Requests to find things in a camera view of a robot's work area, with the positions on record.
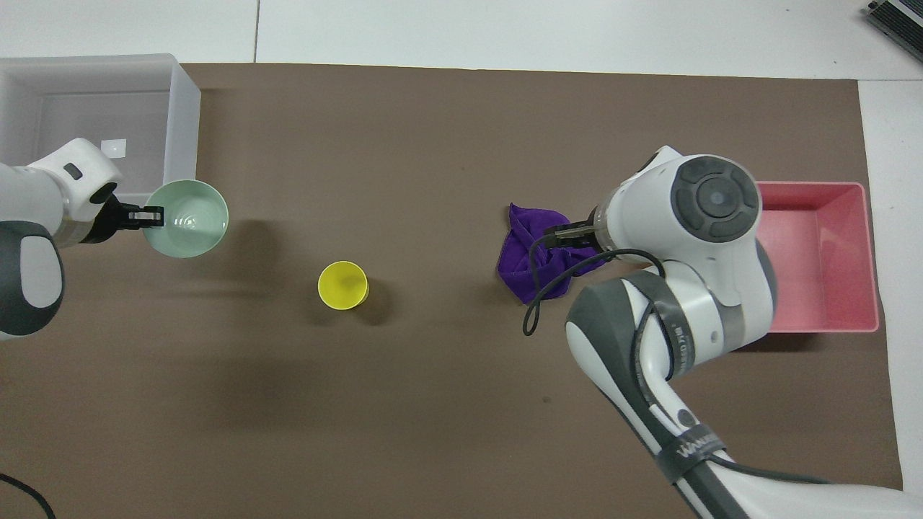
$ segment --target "white table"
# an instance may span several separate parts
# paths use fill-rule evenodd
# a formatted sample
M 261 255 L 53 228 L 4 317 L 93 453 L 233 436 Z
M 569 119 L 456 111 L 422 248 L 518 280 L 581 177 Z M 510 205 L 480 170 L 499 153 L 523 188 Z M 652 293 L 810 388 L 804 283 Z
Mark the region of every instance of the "white table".
M 0 56 L 859 79 L 905 490 L 923 494 L 923 64 L 861 1 L 0 0 Z

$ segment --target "circular button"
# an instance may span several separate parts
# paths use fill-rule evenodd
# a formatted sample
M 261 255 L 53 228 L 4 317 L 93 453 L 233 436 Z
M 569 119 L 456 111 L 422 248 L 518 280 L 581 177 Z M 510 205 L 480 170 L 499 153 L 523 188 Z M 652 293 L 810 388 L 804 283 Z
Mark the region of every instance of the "circular button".
M 740 186 L 722 176 L 702 182 L 696 191 L 699 207 L 713 218 L 725 218 L 740 205 Z

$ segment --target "purple cloth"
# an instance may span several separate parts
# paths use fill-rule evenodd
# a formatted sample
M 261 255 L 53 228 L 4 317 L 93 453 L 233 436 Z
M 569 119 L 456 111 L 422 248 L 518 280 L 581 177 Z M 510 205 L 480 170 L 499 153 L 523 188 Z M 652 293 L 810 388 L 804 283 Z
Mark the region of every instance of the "purple cloth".
M 532 273 L 529 272 L 529 247 L 536 239 L 542 237 L 545 229 L 565 223 L 570 221 L 557 211 L 509 205 L 509 234 L 500 250 L 497 273 L 524 305 L 528 305 L 535 298 L 535 284 Z M 544 245 L 538 246 L 535 251 L 535 268 L 538 270 L 539 286 L 544 287 L 563 271 L 594 254 L 596 251 L 592 247 L 548 249 Z M 574 275 L 583 275 L 602 264 L 601 260 L 591 263 L 574 272 Z M 545 294 L 543 299 L 561 297 L 568 292 L 569 287 L 570 278 L 559 283 Z

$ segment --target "yellow cup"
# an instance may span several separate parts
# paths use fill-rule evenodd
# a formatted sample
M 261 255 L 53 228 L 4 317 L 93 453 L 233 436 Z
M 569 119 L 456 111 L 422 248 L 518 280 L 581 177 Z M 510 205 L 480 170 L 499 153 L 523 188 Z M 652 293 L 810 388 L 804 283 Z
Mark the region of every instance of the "yellow cup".
M 368 297 L 368 278 L 359 265 L 336 261 L 320 273 L 318 294 L 325 305 L 335 310 L 356 308 Z

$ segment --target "white storage container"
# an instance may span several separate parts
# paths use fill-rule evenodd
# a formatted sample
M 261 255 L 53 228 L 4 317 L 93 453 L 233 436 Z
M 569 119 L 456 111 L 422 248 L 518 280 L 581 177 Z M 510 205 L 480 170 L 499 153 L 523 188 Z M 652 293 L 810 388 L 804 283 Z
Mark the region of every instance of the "white storage container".
M 0 163 L 26 165 L 82 137 L 125 180 L 119 200 L 196 177 L 201 92 L 170 54 L 0 59 Z

